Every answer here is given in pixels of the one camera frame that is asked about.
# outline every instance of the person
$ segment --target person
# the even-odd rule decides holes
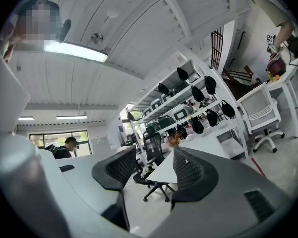
[[[276,27],[281,27],[273,43],[269,44],[267,48],[268,52],[275,54],[281,49],[280,44],[291,36],[294,25],[281,9],[269,0],[252,0],[252,2],[266,13]]]
[[[6,22],[0,34],[0,53],[9,62],[16,43],[55,40],[62,24],[60,8],[48,0],[29,0],[16,9],[15,26]]]
[[[76,147],[77,147],[76,138],[68,137],[65,140],[65,143],[63,146],[56,148],[56,150],[54,151],[54,158],[55,159],[70,158],[71,157],[70,152],[74,151]]]

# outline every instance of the vent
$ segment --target vent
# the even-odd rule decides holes
[[[274,208],[260,191],[254,190],[244,195],[260,222],[263,222],[274,213]]]

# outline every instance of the ceiling light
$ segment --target ceiling light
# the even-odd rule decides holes
[[[33,117],[20,117],[19,121],[34,121]]]
[[[68,117],[56,117],[56,120],[72,120],[72,119],[86,119],[87,116],[68,116]]]
[[[75,56],[79,58],[85,58],[88,60],[106,62],[108,55],[102,51],[91,49],[85,46],[70,44],[70,43],[58,43],[58,42],[49,42],[44,46],[44,51],[55,52],[66,54],[70,56]]]

